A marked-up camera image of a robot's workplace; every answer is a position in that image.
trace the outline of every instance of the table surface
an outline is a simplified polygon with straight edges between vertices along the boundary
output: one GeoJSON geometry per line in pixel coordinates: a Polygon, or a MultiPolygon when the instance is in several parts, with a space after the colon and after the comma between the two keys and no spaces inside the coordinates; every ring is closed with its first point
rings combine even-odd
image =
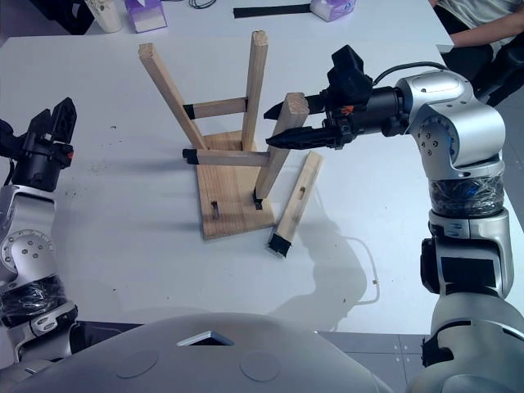
{"type": "MultiPolygon", "coordinates": [[[[204,242],[195,170],[181,157],[188,141],[138,59],[138,44],[150,40],[186,102],[244,94],[249,36],[180,39],[159,30],[11,38],[0,49],[0,118],[17,133],[64,97],[77,107],[75,159],[56,189],[53,237],[80,318],[146,323],[232,311],[317,330],[427,333],[437,296],[419,278],[430,202],[414,141],[370,135],[343,151],[318,149],[323,168],[286,259],[265,249],[269,229],[204,242]]],[[[274,122],[261,113],[286,92],[325,88],[330,55],[347,41],[269,40],[255,136],[262,148],[274,122]]],[[[372,77],[399,63],[441,61],[428,44],[349,41],[372,77]]],[[[321,119],[312,115],[307,124],[321,119]]],[[[198,124],[203,133],[236,130],[242,115],[198,124]]],[[[293,151],[275,183],[276,217],[305,154],[293,151]]],[[[524,235],[507,207],[516,275],[508,299],[524,311],[524,235]]]]}
{"type": "MultiPolygon", "coordinates": [[[[303,4],[305,0],[218,0],[204,10],[190,8],[187,1],[162,2],[169,31],[176,36],[243,38],[262,29],[273,38],[325,38],[374,40],[383,43],[431,43],[449,52],[453,42],[427,0],[359,0],[355,10],[326,23],[315,14],[261,16],[234,19],[234,7],[271,7],[303,4]]],[[[135,34],[123,0],[118,3],[124,28],[118,35],[135,34]]],[[[87,34],[104,34],[93,23],[87,34]]]]}

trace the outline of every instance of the white shirt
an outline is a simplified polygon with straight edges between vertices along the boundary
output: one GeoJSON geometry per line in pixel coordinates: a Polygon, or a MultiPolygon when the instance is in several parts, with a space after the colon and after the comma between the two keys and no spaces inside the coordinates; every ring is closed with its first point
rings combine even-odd
{"type": "MultiPolygon", "coordinates": [[[[451,12],[470,29],[513,14],[523,0],[440,0],[438,5],[451,12]]],[[[514,37],[491,43],[493,56],[514,37]]]]}

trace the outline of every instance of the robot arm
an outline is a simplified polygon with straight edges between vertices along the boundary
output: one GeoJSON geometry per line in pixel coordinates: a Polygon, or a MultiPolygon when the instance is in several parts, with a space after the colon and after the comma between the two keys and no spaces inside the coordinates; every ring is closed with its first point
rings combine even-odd
{"type": "MultiPolygon", "coordinates": [[[[308,97],[313,112],[326,112],[323,127],[289,129],[268,144],[341,149],[366,133],[410,134],[432,206],[421,278],[440,295],[431,339],[423,346],[427,368],[411,391],[519,391],[524,318],[504,301],[513,284],[513,257],[503,207],[502,118],[474,97],[466,79],[448,70],[373,89],[349,46],[332,59],[330,86],[308,97]]],[[[277,118],[279,111],[275,106],[264,117],[277,118]]]]}
{"type": "Polygon", "coordinates": [[[19,137],[0,122],[0,155],[16,161],[0,190],[0,315],[16,362],[70,355],[69,330],[78,312],[57,276],[51,230],[52,192],[60,171],[70,166],[75,121],[75,106],[66,98],[52,114],[35,116],[19,137]]]}

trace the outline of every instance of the cable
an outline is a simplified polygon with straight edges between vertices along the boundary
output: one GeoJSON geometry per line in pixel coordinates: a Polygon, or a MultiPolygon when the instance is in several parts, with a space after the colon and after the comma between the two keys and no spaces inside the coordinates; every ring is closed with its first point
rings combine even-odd
{"type": "Polygon", "coordinates": [[[373,86],[376,86],[381,80],[383,80],[385,77],[387,77],[389,74],[392,74],[393,72],[400,71],[400,70],[407,70],[408,68],[415,68],[415,67],[434,67],[438,68],[439,70],[449,70],[448,67],[445,65],[442,65],[440,63],[435,63],[434,61],[415,61],[414,63],[406,63],[403,65],[396,65],[395,67],[391,67],[384,72],[382,72],[373,82],[373,86]]]}
{"type": "Polygon", "coordinates": [[[189,0],[189,5],[197,10],[203,10],[204,8],[209,8],[216,3],[216,0],[208,0],[207,2],[198,3],[197,0],[189,0]]]}
{"type": "Polygon", "coordinates": [[[4,186],[8,185],[11,181],[15,172],[15,161],[12,158],[9,159],[9,173],[7,174],[6,181],[3,183],[4,186]]]}

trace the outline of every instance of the black chair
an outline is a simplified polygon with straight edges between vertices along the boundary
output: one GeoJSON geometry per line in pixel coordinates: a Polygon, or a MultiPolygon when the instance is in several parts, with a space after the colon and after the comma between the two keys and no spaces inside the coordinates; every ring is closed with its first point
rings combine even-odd
{"type": "Polygon", "coordinates": [[[524,84],[524,33],[504,45],[472,81],[477,98],[497,106],[524,84]]]}

